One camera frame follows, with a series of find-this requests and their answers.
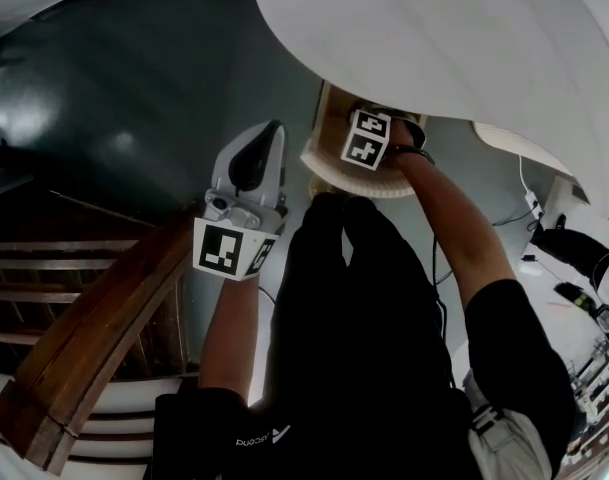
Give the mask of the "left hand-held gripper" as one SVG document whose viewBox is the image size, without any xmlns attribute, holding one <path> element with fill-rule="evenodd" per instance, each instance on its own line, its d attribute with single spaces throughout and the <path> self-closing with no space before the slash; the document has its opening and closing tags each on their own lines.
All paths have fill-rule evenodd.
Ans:
<svg viewBox="0 0 609 480">
<path fill-rule="evenodd" d="M 235 281 L 259 274 L 289 215 L 288 149 L 288 131 L 273 119 L 244 130 L 220 151 L 204 215 L 194 221 L 195 269 Z M 260 205 L 279 200 L 274 208 Z"/>
</svg>

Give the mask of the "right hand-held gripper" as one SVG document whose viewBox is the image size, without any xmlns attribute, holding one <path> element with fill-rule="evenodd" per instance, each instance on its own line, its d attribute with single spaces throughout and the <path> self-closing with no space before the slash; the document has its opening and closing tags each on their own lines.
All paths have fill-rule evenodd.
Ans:
<svg viewBox="0 0 609 480">
<path fill-rule="evenodd" d="M 389 143 L 390 127 L 391 117 L 386 114 L 355 110 L 340 159 L 376 171 Z"/>
</svg>

